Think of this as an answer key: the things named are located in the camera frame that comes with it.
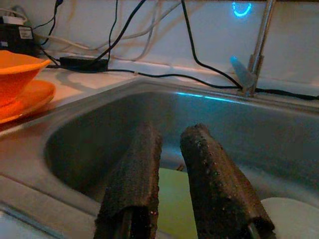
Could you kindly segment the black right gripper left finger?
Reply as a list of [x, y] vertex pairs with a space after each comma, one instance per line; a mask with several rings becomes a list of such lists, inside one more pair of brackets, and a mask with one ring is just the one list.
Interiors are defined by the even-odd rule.
[[161, 147], [162, 136], [151, 123], [137, 127], [108, 177], [93, 239], [156, 238]]

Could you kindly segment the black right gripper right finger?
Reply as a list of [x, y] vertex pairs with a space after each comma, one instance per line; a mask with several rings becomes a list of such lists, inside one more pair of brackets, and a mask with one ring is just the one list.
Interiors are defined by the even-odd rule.
[[187, 127], [180, 149], [198, 239], [276, 239], [256, 190], [206, 126]]

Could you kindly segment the green plate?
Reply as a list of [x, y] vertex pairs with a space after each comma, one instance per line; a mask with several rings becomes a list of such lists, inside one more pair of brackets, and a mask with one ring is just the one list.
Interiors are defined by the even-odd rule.
[[198, 239], [188, 175], [159, 169], [159, 239]]

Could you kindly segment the stainless steel sink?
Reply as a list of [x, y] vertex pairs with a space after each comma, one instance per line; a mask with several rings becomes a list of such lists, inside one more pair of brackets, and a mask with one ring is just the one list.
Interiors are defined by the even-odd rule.
[[317, 102], [244, 98], [142, 78], [0, 126], [0, 209], [58, 239], [92, 239], [106, 175], [142, 122], [162, 135], [162, 167], [182, 164], [180, 135], [202, 123], [262, 199], [319, 208]]

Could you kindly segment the white bowl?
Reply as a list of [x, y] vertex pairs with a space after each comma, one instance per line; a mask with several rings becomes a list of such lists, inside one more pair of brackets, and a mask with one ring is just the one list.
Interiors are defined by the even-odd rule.
[[319, 239], [319, 209], [309, 204], [272, 197], [261, 201], [275, 225], [277, 239]]

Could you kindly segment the black power adapter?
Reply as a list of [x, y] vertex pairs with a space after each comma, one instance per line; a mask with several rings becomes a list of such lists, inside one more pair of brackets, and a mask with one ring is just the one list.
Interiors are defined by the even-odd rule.
[[59, 58], [60, 67], [66, 70], [80, 73], [101, 73], [108, 70], [107, 59], [100, 59], [94, 62], [94, 58], [64, 56]]

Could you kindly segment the orange plate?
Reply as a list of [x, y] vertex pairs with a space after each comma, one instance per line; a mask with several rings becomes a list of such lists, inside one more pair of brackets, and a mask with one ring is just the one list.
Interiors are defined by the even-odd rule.
[[33, 114], [47, 105], [54, 98], [55, 92], [53, 83], [32, 80], [13, 102], [0, 106], [0, 124]]

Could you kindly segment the metal faucet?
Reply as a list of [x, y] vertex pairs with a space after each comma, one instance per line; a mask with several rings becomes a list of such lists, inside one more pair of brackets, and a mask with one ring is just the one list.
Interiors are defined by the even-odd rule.
[[277, 0], [267, 0], [266, 2], [256, 45], [253, 54], [250, 56], [248, 67], [246, 68], [235, 56], [230, 58], [230, 62], [239, 81], [238, 84], [242, 87], [240, 93], [243, 96], [253, 96], [255, 94], [264, 60], [263, 50], [276, 2]]

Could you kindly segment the orange bowl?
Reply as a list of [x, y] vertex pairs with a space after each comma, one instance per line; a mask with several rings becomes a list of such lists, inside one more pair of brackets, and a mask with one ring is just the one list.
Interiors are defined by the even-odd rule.
[[12, 103], [51, 60], [0, 50], [0, 106]]

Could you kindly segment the black labelled power box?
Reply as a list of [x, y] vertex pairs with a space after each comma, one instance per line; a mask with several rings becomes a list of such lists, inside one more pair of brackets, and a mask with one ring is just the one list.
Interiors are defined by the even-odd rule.
[[0, 16], [0, 50], [33, 57], [39, 54], [31, 27], [15, 16]]

